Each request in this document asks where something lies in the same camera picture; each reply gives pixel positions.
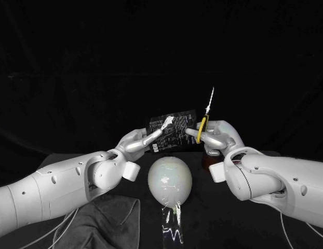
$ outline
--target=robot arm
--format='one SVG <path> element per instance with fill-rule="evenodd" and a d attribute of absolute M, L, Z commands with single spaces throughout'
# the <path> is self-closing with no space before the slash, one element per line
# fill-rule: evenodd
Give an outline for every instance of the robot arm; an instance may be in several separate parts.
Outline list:
<path fill-rule="evenodd" d="M 207 145 L 221 149 L 225 155 L 224 162 L 210 166 L 214 181 L 227 181 L 241 201 L 266 204 L 285 215 L 323 228 L 323 163 L 266 156 L 244 144 L 228 143 L 231 138 L 241 141 L 234 130 L 230 131 L 221 136 L 211 130 L 202 137 Z"/>
<path fill-rule="evenodd" d="M 54 163 L 19 182 L 0 187 L 0 237 L 18 228 L 61 217 L 107 193 L 122 178 L 136 181 L 135 161 L 162 135 L 135 130 L 117 148 Z"/>

